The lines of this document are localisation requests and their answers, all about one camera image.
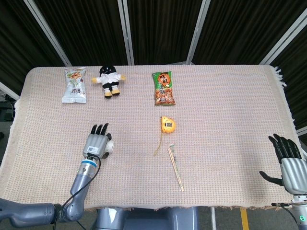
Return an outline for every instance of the white snack bag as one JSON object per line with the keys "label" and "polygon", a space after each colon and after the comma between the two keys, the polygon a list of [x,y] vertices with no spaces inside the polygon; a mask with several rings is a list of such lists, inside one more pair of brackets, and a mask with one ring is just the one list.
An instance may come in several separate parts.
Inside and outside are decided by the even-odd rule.
{"label": "white snack bag", "polygon": [[86,67],[65,69],[67,88],[62,103],[86,103],[85,84],[83,81]]}

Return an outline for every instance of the black curtain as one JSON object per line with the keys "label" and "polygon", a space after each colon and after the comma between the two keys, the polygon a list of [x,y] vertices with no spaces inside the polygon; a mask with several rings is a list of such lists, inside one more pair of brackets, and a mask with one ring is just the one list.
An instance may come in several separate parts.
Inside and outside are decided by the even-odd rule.
{"label": "black curtain", "polygon": [[74,66],[127,65],[116,0],[36,0]]}
{"label": "black curtain", "polygon": [[306,7],[306,0],[211,0],[192,62],[257,65]]}
{"label": "black curtain", "polygon": [[201,0],[128,0],[135,65],[187,60]]}
{"label": "black curtain", "polygon": [[282,70],[284,91],[297,129],[307,126],[307,27],[271,63]]}
{"label": "black curtain", "polygon": [[29,70],[63,62],[23,0],[2,0],[0,12],[0,81],[20,94]]}

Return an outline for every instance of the chopsticks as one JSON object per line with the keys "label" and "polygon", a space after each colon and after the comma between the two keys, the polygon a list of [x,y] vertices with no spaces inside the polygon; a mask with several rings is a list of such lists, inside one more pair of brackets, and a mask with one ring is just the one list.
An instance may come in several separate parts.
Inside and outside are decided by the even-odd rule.
{"label": "chopsticks", "polygon": [[184,188],[183,188],[183,185],[182,185],[179,173],[178,173],[178,168],[177,168],[177,165],[175,163],[173,152],[172,152],[171,148],[168,148],[168,153],[169,153],[169,157],[171,158],[171,162],[173,164],[173,168],[175,170],[175,174],[176,174],[180,189],[181,189],[182,192],[184,192]]}

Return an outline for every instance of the floor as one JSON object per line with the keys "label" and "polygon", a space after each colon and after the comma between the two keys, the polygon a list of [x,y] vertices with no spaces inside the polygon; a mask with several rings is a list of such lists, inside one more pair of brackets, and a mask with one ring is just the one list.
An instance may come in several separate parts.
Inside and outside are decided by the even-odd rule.
{"label": "floor", "polygon": [[[7,145],[10,126],[12,122],[0,122],[0,132],[5,137],[0,140],[0,161],[3,158]],[[297,226],[291,216],[284,210],[247,210],[248,226],[243,228],[241,221],[241,211],[239,208],[229,209],[218,207],[215,209],[216,226],[218,230],[297,230]],[[83,218],[79,221],[89,230],[96,219],[96,212],[86,211]],[[208,207],[199,207],[199,225],[200,230],[211,230],[211,213]],[[0,230],[15,229],[10,225],[8,219],[0,223]],[[23,228],[25,230],[51,230],[52,226],[41,226],[32,228]],[[58,230],[82,230],[76,223],[58,223]]]}

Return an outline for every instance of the plush doll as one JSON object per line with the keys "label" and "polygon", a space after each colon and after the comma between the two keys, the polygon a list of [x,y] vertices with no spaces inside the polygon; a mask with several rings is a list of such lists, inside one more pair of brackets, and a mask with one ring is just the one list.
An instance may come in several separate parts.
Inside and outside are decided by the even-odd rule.
{"label": "plush doll", "polygon": [[125,80],[124,75],[116,73],[114,66],[104,65],[99,71],[99,78],[92,78],[93,83],[102,83],[105,91],[105,98],[111,98],[112,95],[119,95],[118,81]]}

